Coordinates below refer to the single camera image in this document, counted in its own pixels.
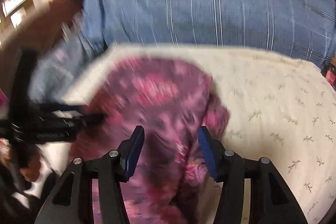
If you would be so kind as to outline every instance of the hand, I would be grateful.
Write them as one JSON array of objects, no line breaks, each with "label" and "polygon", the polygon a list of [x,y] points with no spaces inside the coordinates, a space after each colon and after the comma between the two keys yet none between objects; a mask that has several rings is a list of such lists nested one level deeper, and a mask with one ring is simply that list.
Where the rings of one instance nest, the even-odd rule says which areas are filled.
[{"label": "hand", "polygon": [[[28,160],[27,167],[20,168],[20,173],[25,177],[25,180],[34,182],[40,176],[41,169],[41,152],[38,151],[37,155],[32,156]],[[6,145],[5,140],[0,139],[0,164],[7,167],[8,162],[11,160],[11,149]]]}]

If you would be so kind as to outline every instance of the metal screw head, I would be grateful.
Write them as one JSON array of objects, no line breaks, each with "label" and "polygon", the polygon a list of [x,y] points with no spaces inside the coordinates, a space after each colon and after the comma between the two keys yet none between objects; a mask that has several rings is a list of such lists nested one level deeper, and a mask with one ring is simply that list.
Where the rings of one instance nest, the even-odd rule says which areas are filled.
[{"label": "metal screw head", "polygon": [[235,153],[232,150],[225,150],[224,154],[228,157],[232,157]]},{"label": "metal screw head", "polygon": [[263,164],[269,164],[270,160],[269,160],[269,158],[262,157],[262,158],[261,158],[261,162],[262,162]]},{"label": "metal screw head", "polygon": [[75,159],[73,160],[73,163],[74,163],[75,165],[80,164],[81,162],[82,162],[82,159],[81,159],[81,158],[75,158]]},{"label": "metal screw head", "polygon": [[112,151],[110,151],[109,156],[110,156],[111,158],[118,156],[118,151],[117,151],[117,150],[112,150]]}]

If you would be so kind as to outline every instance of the mattress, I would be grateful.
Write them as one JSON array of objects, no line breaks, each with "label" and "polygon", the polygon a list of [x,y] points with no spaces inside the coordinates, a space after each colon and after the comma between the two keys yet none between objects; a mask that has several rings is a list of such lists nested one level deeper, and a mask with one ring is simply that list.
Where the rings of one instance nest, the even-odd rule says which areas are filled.
[{"label": "mattress", "polygon": [[[268,157],[300,204],[308,223],[318,223],[336,197],[336,94],[311,62],[242,48],[134,47],[114,45],[71,87],[68,104],[89,103],[115,64],[130,56],[176,57],[213,77],[212,91],[231,113],[222,143],[241,157]],[[45,148],[51,164],[66,167],[69,144]],[[246,180],[242,223],[248,223]],[[207,178],[201,223],[214,220],[221,184]]]}]

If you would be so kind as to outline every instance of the black clamp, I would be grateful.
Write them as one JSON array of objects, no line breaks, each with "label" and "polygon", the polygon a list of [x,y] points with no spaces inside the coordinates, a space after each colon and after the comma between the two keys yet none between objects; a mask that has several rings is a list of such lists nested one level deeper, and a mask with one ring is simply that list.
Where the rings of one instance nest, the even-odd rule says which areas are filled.
[{"label": "black clamp", "polygon": [[307,224],[293,193],[268,158],[243,159],[214,140],[206,127],[199,129],[198,140],[209,174],[223,182],[214,224],[241,223],[244,179],[251,179],[249,224]]},{"label": "black clamp", "polygon": [[93,224],[92,179],[98,179],[103,224],[129,224],[120,182],[133,176],[144,142],[137,126],[128,140],[97,160],[75,158],[57,181],[35,224]]},{"label": "black clamp", "polygon": [[[105,118],[102,113],[83,115],[79,105],[32,104],[28,99],[28,87],[37,58],[38,54],[33,50],[22,52],[9,100],[8,119],[0,120],[0,138],[7,139],[11,145],[8,169],[19,193],[31,188],[31,182],[20,174],[20,168],[26,167],[28,159],[38,152],[36,144],[73,142],[80,128],[95,126]],[[57,110],[77,111],[80,116],[57,117],[52,113]]]}]

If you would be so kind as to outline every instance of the pink patterned blanket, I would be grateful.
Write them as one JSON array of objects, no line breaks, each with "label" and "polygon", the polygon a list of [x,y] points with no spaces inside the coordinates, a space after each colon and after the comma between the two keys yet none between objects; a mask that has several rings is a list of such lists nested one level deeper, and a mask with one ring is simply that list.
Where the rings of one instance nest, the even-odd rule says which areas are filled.
[{"label": "pink patterned blanket", "polygon": [[[132,134],[145,129],[134,176],[122,183],[131,224],[196,224],[200,187],[207,173],[197,130],[208,127],[220,138],[229,113],[210,94],[211,77],[179,60],[128,59],[119,63],[88,107],[109,116],[83,131],[69,159],[96,159]],[[101,223],[98,185],[93,184],[95,223]]]}]

